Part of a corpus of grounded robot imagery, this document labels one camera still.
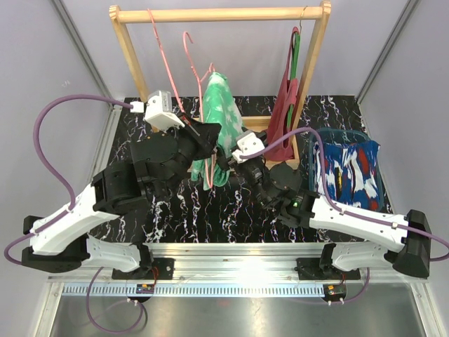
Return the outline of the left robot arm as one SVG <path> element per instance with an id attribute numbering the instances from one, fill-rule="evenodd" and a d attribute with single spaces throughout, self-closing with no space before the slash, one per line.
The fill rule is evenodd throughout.
<path id="1" fill-rule="evenodd" d="M 63 273 L 81 266 L 109 267 L 144 279 L 154 258 L 143 243 L 122 246 L 96 239 L 89 232 L 151 201 L 170 199 L 186 179 L 195 160 L 215 152 L 221 126 L 189 117 L 183 126 L 171 126 L 134 144 L 132 158 L 109 165 L 76 197 L 73 204 L 39 218 L 27 216 L 24 232 L 29 246 L 20 264 L 49 273 Z"/>

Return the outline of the blue patterned trousers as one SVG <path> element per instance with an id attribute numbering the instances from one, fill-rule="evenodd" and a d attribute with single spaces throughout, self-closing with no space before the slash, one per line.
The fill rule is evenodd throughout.
<path id="1" fill-rule="evenodd" d="M 337 145 L 323 144 L 326 187 L 334 201 L 378 211 L 382 193 L 377 183 L 377 154 L 380 145 L 374 140 Z"/>

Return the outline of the green patterned garment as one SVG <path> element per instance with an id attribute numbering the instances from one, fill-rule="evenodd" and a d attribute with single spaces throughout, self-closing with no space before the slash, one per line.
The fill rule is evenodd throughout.
<path id="1" fill-rule="evenodd" d="M 225 75 L 214 72 L 209 76 L 202 103 L 203 120 L 206 123 L 221 125 L 217 140 L 218 149 L 222 151 L 224 157 L 231 157 L 236 139 L 243 133 L 243 120 Z M 202 179 L 205 191 L 212 186 L 224 186 L 229 174 L 229 169 L 219 167 L 217 159 L 215 161 L 201 159 L 192 164 L 191 179 L 193 181 Z"/>

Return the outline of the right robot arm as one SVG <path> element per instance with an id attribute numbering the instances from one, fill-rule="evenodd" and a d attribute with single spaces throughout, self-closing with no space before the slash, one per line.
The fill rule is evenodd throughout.
<path id="1" fill-rule="evenodd" d="M 261 157 L 238 162 L 218 155 L 221 169 L 234 169 L 251 188 L 255 203 L 272 210 L 290 228 L 332 230 L 360 238 L 355 244 L 326 244 L 319 272 L 334 278 L 359 268 L 388 267 L 409 277 L 430 274 L 431 239 L 426 215 L 410 210 L 406 215 L 378 213 L 328 201 L 301 187 L 299 176 L 284 162 L 271 168 Z"/>

